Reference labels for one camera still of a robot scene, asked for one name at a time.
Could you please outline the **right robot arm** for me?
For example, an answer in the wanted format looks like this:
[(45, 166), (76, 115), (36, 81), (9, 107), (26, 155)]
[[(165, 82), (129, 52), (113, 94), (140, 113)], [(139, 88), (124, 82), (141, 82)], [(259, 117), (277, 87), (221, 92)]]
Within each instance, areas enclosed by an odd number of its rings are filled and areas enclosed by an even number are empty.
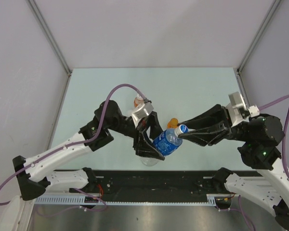
[(180, 138), (200, 146), (212, 146), (223, 139), (244, 142), (238, 148), (243, 163), (261, 174), (274, 192), (256, 187), (224, 167), (214, 174), (213, 189), (218, 193), (236, 193), (258, 204), (289, 231), (289, 180), (282, 168), (282, 154), (277, 149), (285, 137), (280, 119), (260, 114), (257, 106), (217, 104), (182, 124), (189, 132)]

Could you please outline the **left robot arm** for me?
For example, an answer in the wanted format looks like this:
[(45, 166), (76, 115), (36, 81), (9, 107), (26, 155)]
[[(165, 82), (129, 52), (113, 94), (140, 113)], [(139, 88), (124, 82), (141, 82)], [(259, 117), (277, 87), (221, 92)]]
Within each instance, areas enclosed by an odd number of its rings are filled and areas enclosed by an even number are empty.
[(67, 141), (34, 157), (13, 159), (22, 199), (33, 200), (47, 191), (100, 193), (100, 182), (91, 168), (75, 171), (58, 171), (57, 168), (108, 145), (114, 139), (111, 130), (132, 138), (137, 156), (165, 160), (152, 143), (162, 129), (150, 101), (137, 106), (131, 116), (124, 116), (113, 100), (102, 102), (93, 120)]

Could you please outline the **blue Pocari Sweat bottle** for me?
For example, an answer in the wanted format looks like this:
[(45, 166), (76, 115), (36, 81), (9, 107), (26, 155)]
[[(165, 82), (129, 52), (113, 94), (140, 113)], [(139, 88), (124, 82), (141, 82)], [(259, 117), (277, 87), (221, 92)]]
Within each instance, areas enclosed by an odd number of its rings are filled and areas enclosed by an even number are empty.
[(153, 140), (153, 145), (166, 157), (176, 151), (183, 143), (177, 128), (168, 128)]

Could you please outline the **blue Pocari bottle cap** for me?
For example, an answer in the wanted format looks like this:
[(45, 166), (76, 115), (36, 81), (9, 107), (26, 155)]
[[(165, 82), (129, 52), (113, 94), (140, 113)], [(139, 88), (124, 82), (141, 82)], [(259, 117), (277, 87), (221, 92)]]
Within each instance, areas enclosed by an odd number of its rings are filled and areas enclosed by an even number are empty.
[(188, 127), (186, 125), (179, 125), (177, 129), (178, 129), (177, 132), (179, 135), (188, 132)]

